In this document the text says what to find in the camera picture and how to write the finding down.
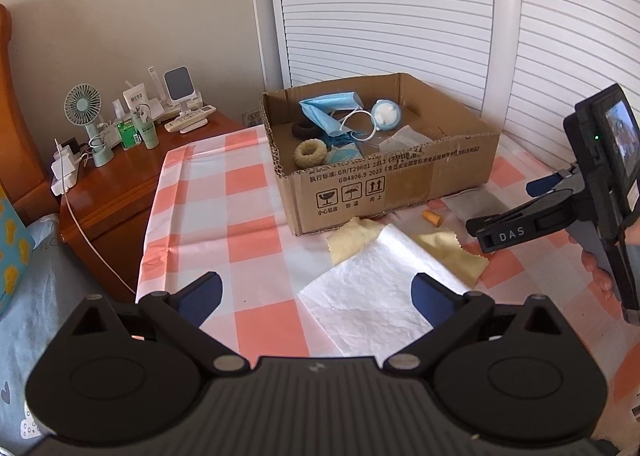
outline fan grille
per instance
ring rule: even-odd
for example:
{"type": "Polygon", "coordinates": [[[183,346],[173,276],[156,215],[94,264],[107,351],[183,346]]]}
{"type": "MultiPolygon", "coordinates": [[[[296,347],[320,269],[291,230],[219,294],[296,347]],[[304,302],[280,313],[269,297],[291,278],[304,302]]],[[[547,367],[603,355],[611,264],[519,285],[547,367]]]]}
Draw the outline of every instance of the fan grille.
{"type": "Polygon", "coordinates": [[[78,84],[66,96],[65,116],[76,126],[93,122],[100,113],[100,93],[91,84],[78,84]]]}

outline table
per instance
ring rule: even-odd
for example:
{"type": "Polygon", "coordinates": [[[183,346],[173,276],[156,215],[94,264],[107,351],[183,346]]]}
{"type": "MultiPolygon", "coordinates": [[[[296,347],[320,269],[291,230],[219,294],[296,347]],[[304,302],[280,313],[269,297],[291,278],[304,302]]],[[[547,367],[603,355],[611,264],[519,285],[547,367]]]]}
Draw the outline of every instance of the table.
{"type": "MultiPolygon", "coordinates": [[[[78,182],[69,190],[68,201],[94,247],[134,290],[138,284],[146,224],[165,155],[190,142],[241,128],[237,122],[215,112],[209,116],[206,126],[186,134],[169,133],[164,126],[156,126],[159,145],[154,149],[147,149],[143,144],[129,150],[117,147],[108,164],[96,168],[89,160],[85,167],[80,166],[78,182]]],[[[71,246],[111,296],[120,301],[133,301],[134,296],[89,248],[64,198],[60,208],[60,238],[71,246]]]]}
{"type": "MultiPolygon", "coordinates": [[[[508,206],[529,199],[526,182],[549,169],[506,136],[486,187],[508,206]]],[[[467,250],[480,253],[442,200],[382,218],[407,234],[424,232],[428,207],[445,217],[467,250]]],[[[286,224],[264,128],[246,129],[171,151],[146,231],[138,298],[175,293],[207,270],[220,274],[223,298],[201,328],[252,363],[260,355],[339,356],[296,294],[332,267],[327,234],[295,237],[286,224]]],[[[596,430],[620,447],[640,443],[640,328],[622,320],[580,262],[563,231],[489,255],[476,285],[497,302],[521,304],[545,293],[590,349],[609,381],[596,430]]]]}

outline white louvered door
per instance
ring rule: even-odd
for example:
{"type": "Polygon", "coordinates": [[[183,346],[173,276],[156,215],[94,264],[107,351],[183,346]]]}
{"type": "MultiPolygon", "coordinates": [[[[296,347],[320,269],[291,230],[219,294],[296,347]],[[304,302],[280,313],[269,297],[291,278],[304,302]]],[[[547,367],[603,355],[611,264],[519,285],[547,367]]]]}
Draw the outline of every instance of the white louvered door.
{"type": "Polygon", "coordinates": [[[576,102],[618,82],[640,110],[640,0],[274,5],[285,86],[405,71],[503,127],[555,168],[574,159],[562,120],[576,102]],[[508,34],[513,45],[496,46],[508,34]]]}
{"type": "Polygon", "coordinates": [[[285,84],[406,71],[482,107],[493,0],[281,3],[285,84]]]}
{"type": "Polygon", "coordinates": [[[561,168],[574,159],[562,120],[576,102],[617,82],[640,110],[639,28],[640,0],[522,0],[504,131],[561,168]]]}

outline mask ear loop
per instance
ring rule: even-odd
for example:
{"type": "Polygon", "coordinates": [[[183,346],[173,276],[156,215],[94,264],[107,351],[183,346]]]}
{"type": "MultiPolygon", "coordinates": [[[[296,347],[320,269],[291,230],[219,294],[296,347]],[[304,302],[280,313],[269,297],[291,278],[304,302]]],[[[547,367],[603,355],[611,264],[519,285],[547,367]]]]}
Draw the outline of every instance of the mask ear loop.
{"type": "Polygon", "coordinates": [[[351,134],[351,137],[354,140],[357,140],[358,142],[367,142],[367,141],[369,141],[369,140],[371,140],[373,138],[373,135],[376,134],[376,131],[378,130],[378,126],[376,125],[376,119],[373,118],[373,115],[371,113],[369,113],[368,111],[365,111],[365,110],[353,110],[351,113],[349,113],[347,116],[345,116],[340,121],[340,131],[342,130],[342,126],[344,126],[344,124],[347,121],[347,119],[351,115],[355,115],[356,113],[365,113],[366,115],[369,115],[369,118],[371,119],[371,123],[373,124],[373,131],[371,131],[371,134],[367,138],[357,138],[356,136],[353,135],[353,132],[351,134]]]}

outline beige hair tie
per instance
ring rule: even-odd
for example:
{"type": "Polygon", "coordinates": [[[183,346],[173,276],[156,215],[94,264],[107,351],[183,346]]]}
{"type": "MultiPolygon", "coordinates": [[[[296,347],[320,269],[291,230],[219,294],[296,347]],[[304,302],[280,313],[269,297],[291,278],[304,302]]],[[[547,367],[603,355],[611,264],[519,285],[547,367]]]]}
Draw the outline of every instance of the beige hair tie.
{"type": "Polygon", "coordinates": [[[293,152],[293,161],[300,169],[308,169],[321,165],[326,156],[326,145],[322,140],[312,138],[305,140],[293,152]]]}

